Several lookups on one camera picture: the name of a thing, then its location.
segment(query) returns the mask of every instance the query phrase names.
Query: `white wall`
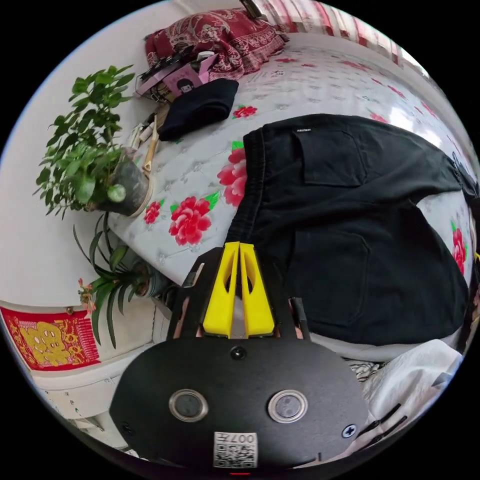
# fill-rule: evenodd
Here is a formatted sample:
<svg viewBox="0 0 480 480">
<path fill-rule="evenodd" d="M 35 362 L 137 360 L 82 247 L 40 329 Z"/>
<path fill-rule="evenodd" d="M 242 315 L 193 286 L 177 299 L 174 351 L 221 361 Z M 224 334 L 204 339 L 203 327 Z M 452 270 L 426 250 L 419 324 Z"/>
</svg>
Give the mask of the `white wall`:
<svg viewBox="0 0 480 480">
<path fill-rule="evenodd" d="M 79 304 L 78 278 L 93 272 L 72 236 L 75 223 L 80 241 L 89 244 L 96 213 L 72 212 L 45 217 L 36 189 L 38 164 L 51 136 L 47 127 L 69 111 L 68 98 L 76 77 L 115 65 L 147 69 L 143 37 L 176 20 L 215 8 L 241 6 L 238 0 L 162 1 L 128 15 L 103 29 L 67 57 L 39 87 L 25 107 L 3 151 L 0 164 L 0 301 L 31 307 Z M 152 112 L 154 105 L 136 99 L 118 108 L 125 133 Z"/>
</svg>

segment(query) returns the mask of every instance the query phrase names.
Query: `screw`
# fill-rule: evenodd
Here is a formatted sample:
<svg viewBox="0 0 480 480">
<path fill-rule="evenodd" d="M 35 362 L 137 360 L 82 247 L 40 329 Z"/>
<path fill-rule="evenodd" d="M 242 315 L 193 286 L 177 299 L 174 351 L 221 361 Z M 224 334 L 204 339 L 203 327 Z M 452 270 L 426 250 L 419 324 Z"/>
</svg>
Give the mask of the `screw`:
<svg viewBox="0 0 480 480">
<path fill-rule="evenodd" d="M 121 426 L 121 430 L 125 435 L 131 437 L 134 434 L 134 431 L 130 428 L 130 425 L 124 422 Z"/>
<path fill-rule="evenodd" d="M 234 360 L 243 360 L 247 356 L 247 351 L 242 346 L 235 346 L 230 350 L 230 356 Z"/>
<path fill-rule="evenodd" d="M 351 425 L 347 425 L 343 429 L 343 431 L 341 432 L 341 436 L 344 439 L 349 439 L 350 437 L 353 437 L 356 433 L 357 433 L 357 426 L 352 423 Z"/>
</svg>

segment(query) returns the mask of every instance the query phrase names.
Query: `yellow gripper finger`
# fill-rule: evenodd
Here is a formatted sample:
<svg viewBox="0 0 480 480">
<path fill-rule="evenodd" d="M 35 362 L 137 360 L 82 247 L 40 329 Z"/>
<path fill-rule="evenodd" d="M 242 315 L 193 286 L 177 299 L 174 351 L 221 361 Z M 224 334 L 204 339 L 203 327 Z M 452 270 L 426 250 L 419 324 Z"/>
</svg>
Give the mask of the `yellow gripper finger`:
<svg viewBox="0 0 480 480">
<path fill-rule="evenodd" d="M 240 244 L 240 274 L 243 319 L 247 338 L 271 335 L 275 328 L 275 322 L 265 292 L 257 255 L 254 246 L 249 243 Z"/>
<path fill-rule="evenodd" d="M 234 318 L 235 286 L 239 264 L 240 242 L 225 243 L 216 274 L 210 302 L 203 319 L 203 330 L 207 335 L 230 338 Z"/>
</svg>

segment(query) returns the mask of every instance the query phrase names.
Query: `pink box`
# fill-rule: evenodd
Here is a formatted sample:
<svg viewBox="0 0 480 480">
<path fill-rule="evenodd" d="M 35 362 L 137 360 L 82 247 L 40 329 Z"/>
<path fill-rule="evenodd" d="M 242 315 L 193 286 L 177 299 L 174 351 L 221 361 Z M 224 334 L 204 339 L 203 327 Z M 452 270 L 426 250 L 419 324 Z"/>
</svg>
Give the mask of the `pink box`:
<svg viewBox="0 0 480 480">
<path fill-rule="evenodd" d="M 184 65 L 178 70 L 163 78 L 163 83 L 171 90 L 175 97 L 189 92 L 210 80 L 210 68 L 217 60 L 219 54 L 206 58 L 200 64 L 198 73 L 190 66 Z"/>
<path fill-rule="evenodd" d="M 152 87 L 154 87 L 159 82 L 163 81 L 167 75 L 170 75 L 174 72 L 181 64 L 179 62 L 170 65 L 163 70 L 158 71 L 155 75 L 151 76 L 147 81 L 141 85 L 135 87 L 134 95 L 136 97 L 142 97 L 146 94 Z"/>
</svg>

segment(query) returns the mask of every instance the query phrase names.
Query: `pants pocket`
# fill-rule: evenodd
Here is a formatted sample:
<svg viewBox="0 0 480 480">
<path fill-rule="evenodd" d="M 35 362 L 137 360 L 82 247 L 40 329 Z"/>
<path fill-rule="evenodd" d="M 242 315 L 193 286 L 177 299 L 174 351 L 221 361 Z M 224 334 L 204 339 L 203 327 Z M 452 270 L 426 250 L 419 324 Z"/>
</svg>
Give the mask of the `pants pocket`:
<svg viewBox="0 0 480 480">
<path fill-rule="evenodd" d="M 300 144 L 306 185 L 360 187 L 365 183 L 364 162 L 349 133 L 312 129 L 293 135 Z"/>
<path fill-rule="evenodd" d="M 360 235 L 297 230 L 287 285 L 303 300 L 310 328 L 349 327 L 364 307 L 370 249 Z"/>
</svg>

